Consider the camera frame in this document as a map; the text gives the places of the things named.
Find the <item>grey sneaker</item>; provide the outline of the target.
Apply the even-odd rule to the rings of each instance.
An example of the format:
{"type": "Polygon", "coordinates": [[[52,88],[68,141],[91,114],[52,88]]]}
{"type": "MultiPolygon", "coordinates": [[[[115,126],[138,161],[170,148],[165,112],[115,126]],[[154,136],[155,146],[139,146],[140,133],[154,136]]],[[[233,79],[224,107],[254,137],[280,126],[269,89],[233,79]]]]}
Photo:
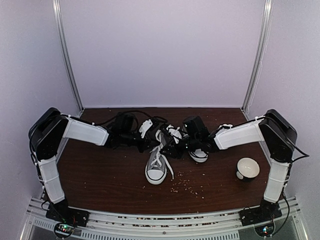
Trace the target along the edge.
{"type": "Polygon", "coordinates": [[[165,180],[168,171],[171,173],[172,179],[174,179],[174,171],[167,157],[161,152],[166,145],[164,133],[161,130],[157,130],[155,139],[159,142],[159,145],[150,151],[150,157],[144,172],[150,184],[160,185],[165,180]]]}
{"type": "Polygon", "coordinates": [[[196,149],[195,151],[189,151],[188,154],[197,163],[204,163],[209,157],[208,153],[202,151],[200,148],[196,149]]]}

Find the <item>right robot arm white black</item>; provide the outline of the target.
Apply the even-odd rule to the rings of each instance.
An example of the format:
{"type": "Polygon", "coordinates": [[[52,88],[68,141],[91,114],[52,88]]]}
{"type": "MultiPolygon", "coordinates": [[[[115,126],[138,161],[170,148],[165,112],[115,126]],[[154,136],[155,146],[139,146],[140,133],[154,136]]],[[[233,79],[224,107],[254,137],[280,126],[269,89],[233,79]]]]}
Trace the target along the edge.
{"type": "Polygon", "coordinates": [[[222,124],[212,132],[200,116],[190,116],[183,121],[182,129],[168,126],[164,134],[171,140],[160,153],[173,159],[179,159],[184,151],[188,151],[194,160],[205,160],[209,153],[264,142],[270,154],[270,172],[256,216],[266,221],[276,212],[276,204],[290,178],[298,137],[295,128],[276,110],[270,109],[264,115],[238,125],[222,124]]]}

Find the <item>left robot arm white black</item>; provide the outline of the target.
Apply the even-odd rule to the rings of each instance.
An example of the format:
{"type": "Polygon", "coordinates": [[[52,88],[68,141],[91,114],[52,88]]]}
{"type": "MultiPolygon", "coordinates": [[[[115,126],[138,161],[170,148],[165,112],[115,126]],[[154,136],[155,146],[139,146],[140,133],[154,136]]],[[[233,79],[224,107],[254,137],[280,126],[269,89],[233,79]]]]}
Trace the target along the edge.
{"type": "Polygon", "coordinates": [[[108,149],[128,146],[136,147],[140,153],[159,146],[159,140],[148,133],[159,125],[160,120],[149,115],[147,120],[133,128],[137,121],[135,111],[119,112],[110,120],[95,123],[50,107],[30,128],[30,156],[47,195],[49,208],[61,222],[72,218],[57,166],[64,144],[69,140],[77,140],[108,149]]]}

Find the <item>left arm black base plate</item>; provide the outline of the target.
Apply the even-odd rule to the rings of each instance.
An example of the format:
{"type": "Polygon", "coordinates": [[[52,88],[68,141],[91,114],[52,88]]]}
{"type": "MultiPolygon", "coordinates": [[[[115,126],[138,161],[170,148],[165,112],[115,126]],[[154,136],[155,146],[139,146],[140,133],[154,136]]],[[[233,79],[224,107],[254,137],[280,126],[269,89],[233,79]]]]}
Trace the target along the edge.
{"type": "Polygon", "coordinates": [[[85,210],[79,210],[69,207],[49,206],[45,217],[57,222],[66,223],[76,227],[86,227],[90,213],[85,210]]]}

